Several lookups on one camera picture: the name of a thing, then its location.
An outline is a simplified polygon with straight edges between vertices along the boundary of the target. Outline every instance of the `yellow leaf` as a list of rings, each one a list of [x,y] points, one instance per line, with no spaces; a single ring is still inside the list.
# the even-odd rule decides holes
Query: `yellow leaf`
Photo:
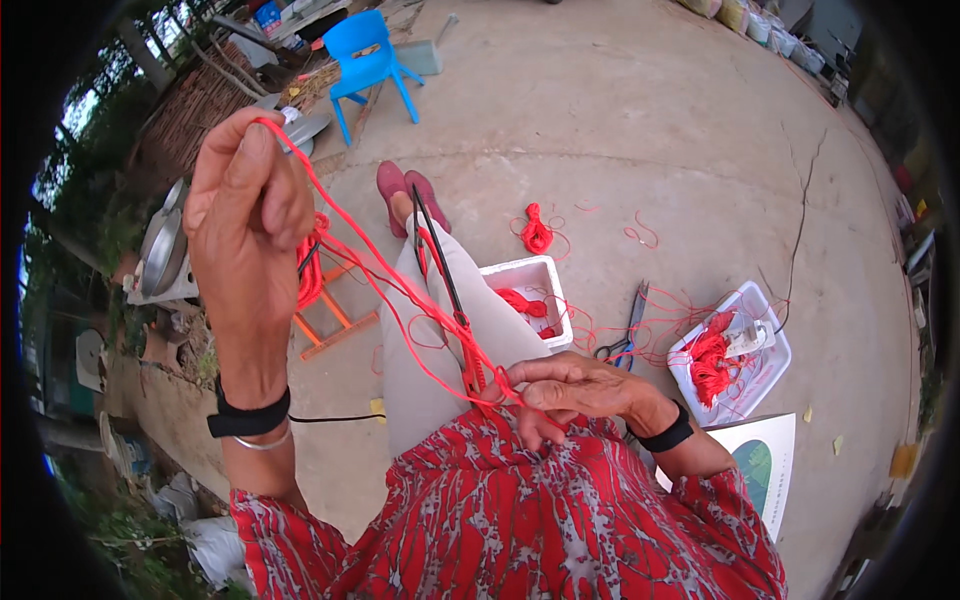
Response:
[[[382,398],[382,397],[380,397],[380,398],[374,398],[373,400],[370,401],[370,412],[371,412],[371,414],[374,414],[374,415],[386,415],[386,414],[387,414],[387,413],[385,413],[385,412],[383,411],[383,398]],[[387,422],[387,420],[384,419],[383,417],[377,417],[377,418],[376,418],[376,422],[385,423],[385,422]]]

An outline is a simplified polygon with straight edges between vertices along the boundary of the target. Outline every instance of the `wooden stand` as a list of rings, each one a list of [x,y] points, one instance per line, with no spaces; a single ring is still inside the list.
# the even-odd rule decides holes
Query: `wooden stand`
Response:
[[[342,267],[337,266],[330,271],[324,271],[324,287],[327,283],[343,275],[355,266],[356,265],[354,265],[352,262],[348,261]],[[349,334],[355,333],[364,327],[373,324],[377,319],[376,312],[374,311],[359,321],[351,321],[347,316],[347,313],[344,312],[344,309],[340,307],[340,304],[338,304],[337,301],[334,300],[325,289],[320,293],[320,300],[324,301],[326,307],[330,309],[330,312],[333,313],[333,316],[337,318],[337,321],[339,321],[344,328],[337,331],[330,337],[323,339],[320,337],[320,334],[318,334],[314,328],[310,326],[302,314],[299,312],[294,313],[294,323],[296,323],[300,330],[306,334],[306,337],[310,338],[310,341],[313,342],[312,348],[308,348],[300,353],[301,360],[307,360],[316,356],[326,348],[329,348],[340,340],[346,338],[349,336]]]

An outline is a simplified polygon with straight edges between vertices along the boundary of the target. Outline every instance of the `red sneaker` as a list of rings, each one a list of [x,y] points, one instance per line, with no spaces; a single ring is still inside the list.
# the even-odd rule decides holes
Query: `red sneaker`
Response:
[[[430,216],[444,231],[450,233],[450,222],[446,220],[446,215],[437,204],[437,195],[433,193],[433,185],[430,185],[430,181],[417,171],[407,171],[403,180],[407,183],[407,193],[410,194],[411,199],[414,197],[414,183],[417,185],[417,191],[420,192],[420,198]]]
[[[403,171],[400,171],[396,163],[390,160],[384,160],[380,163],[380,166],[376,168],[376,189],[380,191],[380,195],[383,196],[383,201],[387,203],[387,218],[390,220],[390,231],[393,232],[394,237],[405,238],[407,236],[407,230],[396,221],[394,212],[390,209],[390,198],[396,192],[407,191],[407,184],[403,179]]]

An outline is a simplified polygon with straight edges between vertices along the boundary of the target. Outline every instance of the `blue plastic chair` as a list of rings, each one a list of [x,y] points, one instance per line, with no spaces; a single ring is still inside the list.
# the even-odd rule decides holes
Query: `blue plastic chair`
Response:
[[[354,54],[374,44],[380,47],[365,57],[355,59]],[[403,84],[401,75],[407,75],[420,85],[424,85],[419,75],[403,66],[396,60],[394,46],[390,43],[390,30],[383,20],[380,11],[364,11],[350,16],[333,26],[333,29],[324,35],[324,46],[330,56],[340,62],[340,82],[330,88],[330,101],[340,121],[340,129],[344,133],[344,140],[350,145],[350,133],[344,114],[340,110],[340,99],[350,98],[353,102],[365,105],[367,99],[357,92],[372,85],[385,81],[388,77],[394,79],[396,89],[403,98],[403,104],[410,112],[414,123],[420,121],[417,109],[410,94]]]

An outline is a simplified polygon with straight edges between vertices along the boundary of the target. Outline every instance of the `red patterned blouse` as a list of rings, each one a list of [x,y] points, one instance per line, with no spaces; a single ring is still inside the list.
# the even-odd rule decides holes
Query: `red patterned blouse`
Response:
[[[236,490],[232,514],[264,598],[785,598],[743,476],[671,493],[609,419],[523,449],[516,408],[473,409],[394,460],[387,503],[353,546],[327,523]]]

